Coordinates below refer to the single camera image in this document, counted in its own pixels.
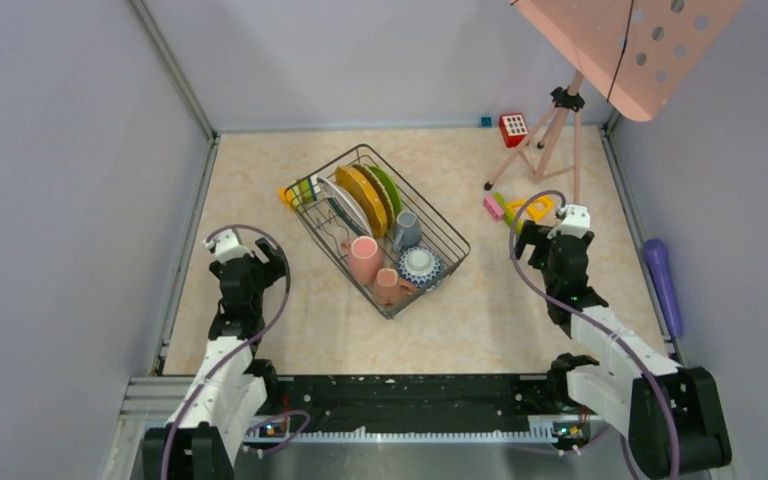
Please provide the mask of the pink mug white inside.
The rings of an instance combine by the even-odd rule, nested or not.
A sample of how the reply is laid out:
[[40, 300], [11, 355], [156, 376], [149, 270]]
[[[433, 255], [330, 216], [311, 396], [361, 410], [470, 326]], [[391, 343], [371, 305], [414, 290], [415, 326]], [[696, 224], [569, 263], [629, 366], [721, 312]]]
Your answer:
[[346, 255], [352, 278], [360, 285], [372, 285], [384, 265], [384, 255], [378, 242], [370, 236], [359, 236], [343, 240], [341, 250]]

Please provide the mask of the orange patterned bowl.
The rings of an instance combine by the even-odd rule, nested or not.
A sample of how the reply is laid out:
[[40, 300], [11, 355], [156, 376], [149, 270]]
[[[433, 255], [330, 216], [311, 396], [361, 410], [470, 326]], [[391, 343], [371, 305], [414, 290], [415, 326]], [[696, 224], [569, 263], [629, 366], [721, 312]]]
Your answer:
[[396, 270], [417, 289], [433, 290], [442, 280], [443, 262], [433, 250], [414, 246], [401, 254]]

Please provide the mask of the brown ceramic mug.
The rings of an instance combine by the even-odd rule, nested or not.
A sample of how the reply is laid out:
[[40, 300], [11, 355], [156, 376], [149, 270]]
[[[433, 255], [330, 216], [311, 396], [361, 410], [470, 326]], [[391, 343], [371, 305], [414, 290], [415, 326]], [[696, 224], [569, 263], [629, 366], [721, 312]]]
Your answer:
[[380, 269], [372, 285], [375, 303], [381, 307], [394, 307], [417, 291], [416, 286], [401, 278], [393, 268]]

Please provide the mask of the yellow dotted plate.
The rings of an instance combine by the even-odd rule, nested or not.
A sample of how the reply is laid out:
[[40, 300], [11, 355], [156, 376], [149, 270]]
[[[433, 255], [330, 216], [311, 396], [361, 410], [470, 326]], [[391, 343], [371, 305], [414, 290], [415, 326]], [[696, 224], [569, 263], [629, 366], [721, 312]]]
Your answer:
[[361, 206], [371, 226], [372, 236], [382, 238], [387, 226], [385, 207], [371, 183], [354, 166], [336, 168], [337, 184], [345, 189]]

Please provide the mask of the grey printed mug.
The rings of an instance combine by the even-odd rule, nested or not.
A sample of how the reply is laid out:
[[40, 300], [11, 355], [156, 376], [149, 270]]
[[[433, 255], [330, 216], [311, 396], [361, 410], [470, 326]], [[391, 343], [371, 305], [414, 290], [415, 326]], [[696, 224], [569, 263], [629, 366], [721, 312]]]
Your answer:
[[391, 249], [402, 252], [416, 246], [422, 237], [419, 217], [410, 210], [401, 211], [396, 217]]

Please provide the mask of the woven bamboo tray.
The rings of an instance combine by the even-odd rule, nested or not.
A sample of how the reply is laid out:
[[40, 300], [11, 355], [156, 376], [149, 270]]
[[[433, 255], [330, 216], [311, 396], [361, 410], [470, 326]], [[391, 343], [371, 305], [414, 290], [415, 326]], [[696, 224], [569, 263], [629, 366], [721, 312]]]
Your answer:
[[378, 179], [378, 177], [374, 174], [374, 172], [371, 170], [371, 168], [368, 165], [357, 163], [354, 165], [354, 167], [357, 170], [359, 170], [361, 174], [371, 183], [372, 187], [378, 194], [378, 197], [380, 198], [382, 204], [385, 207], [386, 219], [387, 219], [387, 226], [385, 227], [385, 229], [389, 230], [394, 225], [395, 211], [394, 211], [393, 203], [383, 183]]

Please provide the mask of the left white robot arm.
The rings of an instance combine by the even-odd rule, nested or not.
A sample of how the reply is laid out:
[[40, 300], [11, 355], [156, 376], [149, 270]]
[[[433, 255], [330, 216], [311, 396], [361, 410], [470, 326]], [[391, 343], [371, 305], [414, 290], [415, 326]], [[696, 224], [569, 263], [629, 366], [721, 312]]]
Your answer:
[[204, 242], [220, 299], [201, 366], [166, 423], [148, 429], [141, 454], [146, 479], [232, 479], [256, 413], [279, 404], [272, 364], [255, 357], [267, 324], [263, 296], [287, 273], [282, 252], [265, 238], [249, 249], [234, 228]]

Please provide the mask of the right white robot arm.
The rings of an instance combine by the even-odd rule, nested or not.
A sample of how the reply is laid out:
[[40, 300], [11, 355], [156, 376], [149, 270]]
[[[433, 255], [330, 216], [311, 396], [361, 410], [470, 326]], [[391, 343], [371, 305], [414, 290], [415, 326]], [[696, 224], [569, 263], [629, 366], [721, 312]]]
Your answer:
[[626, 440], [626, 451], [650, 479], [725, 467], [733, 449], [714, 376], [654, 350], [624, 326], [589, 284], [588, 248], [594, 238], [556, 233], [525, 221], [513, 246], [544, 284], [550, 320], [587, 355], [562, 354], [550, 369], [549, 404], [560, 412], [579, 405], [600, 415]]

